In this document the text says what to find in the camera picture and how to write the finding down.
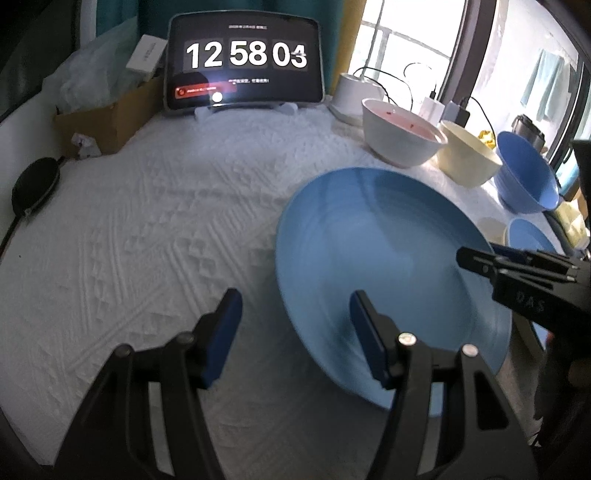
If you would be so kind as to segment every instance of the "towel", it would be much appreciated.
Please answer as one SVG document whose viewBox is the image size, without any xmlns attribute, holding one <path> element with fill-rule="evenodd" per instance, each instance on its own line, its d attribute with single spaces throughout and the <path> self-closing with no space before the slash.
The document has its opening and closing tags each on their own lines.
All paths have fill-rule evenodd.
<svg viewBox="0 0 591 480">
<path fill-rule="evenodd" d="M 536 121 L 558 122 L 569 99 L 570 66 L 560 55 L 541 50 L 521 97 Z"/>
</svg>

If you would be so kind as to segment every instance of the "tablet screen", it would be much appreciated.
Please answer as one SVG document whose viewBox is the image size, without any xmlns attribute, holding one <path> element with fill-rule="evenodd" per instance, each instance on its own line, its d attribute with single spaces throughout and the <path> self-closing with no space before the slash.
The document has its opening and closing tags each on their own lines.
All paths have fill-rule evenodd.
<svg viewBox="0 0 591 480">
<path fill-rule="evenodd" d="M 198 12 L 174 17 L 168 37 L 170 110 L 323 99 L 314 20 L 258 11 Z"/>
</svg>

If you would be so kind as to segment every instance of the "bed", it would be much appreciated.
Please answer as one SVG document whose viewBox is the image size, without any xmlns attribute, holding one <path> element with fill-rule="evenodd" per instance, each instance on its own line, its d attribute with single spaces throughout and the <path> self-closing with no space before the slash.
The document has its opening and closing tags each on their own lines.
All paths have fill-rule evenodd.
<svg viewBox="0 0 591 480">
<path fill-rule="evenodd" d="M 35 458 L 53 462 L 116 345 L 160 345 L 236 287 L 242 323 L 221 379 L 200 392 L 228 478 L 364 478 L 387 413 L 311 360 L 274 274 L 275 229 L 291 195 L 349 166 L 391 168 L 324 105 L 293 116 L 229 110 L 201 123 L 157 116 L 118 154 L 67 162 L 0 268 L 0 404 Z M 490 240 L 514 217 L 491 184 L 464 189 L 432 163 L 404 173 L 455 202 Z M 542 214 L 526 218 L 561 251 Z M 498 378 L 526 433 L 535 367 L 514 335 Z M 161 421 L 152 428 L 171 472 Z"/>
</svg>

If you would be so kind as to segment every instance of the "teal curtain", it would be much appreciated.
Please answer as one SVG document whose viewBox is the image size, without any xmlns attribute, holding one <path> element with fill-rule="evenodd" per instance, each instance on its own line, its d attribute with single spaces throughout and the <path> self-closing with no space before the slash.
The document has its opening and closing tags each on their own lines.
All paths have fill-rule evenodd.
<svg viewBox="0 0 591 480">
<path fill-rule="evenodd" d="M 138 0 L 98 0 L 96 4 L 96 36 L 116 27 L 138 14 Z"/>
<path fill-rule="evenodd" d="M 99 0 L 97 35 L 137 14 L 140 35 L 166 38 L 176 14 L 211 10 L 263 10 L 313 18 L 320 24 L 324 84 L 330 87 L 345 0 Z"/>
</svg>

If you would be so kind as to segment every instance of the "robotic hand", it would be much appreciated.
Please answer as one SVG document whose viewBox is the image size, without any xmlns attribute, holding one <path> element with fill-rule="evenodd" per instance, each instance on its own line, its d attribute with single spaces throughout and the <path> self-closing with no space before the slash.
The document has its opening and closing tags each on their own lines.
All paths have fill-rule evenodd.
<svg viewBox="0 0 591 480">
<path fill-rule="evenodd" d="M 540 368 L 532 446 L 540 478 L 591 476 L 591 264 L 547 252 L 493 245 L 461 248 L 458 264 L 488 277 L 493 299 L 552 333 Z"/>
</svg>

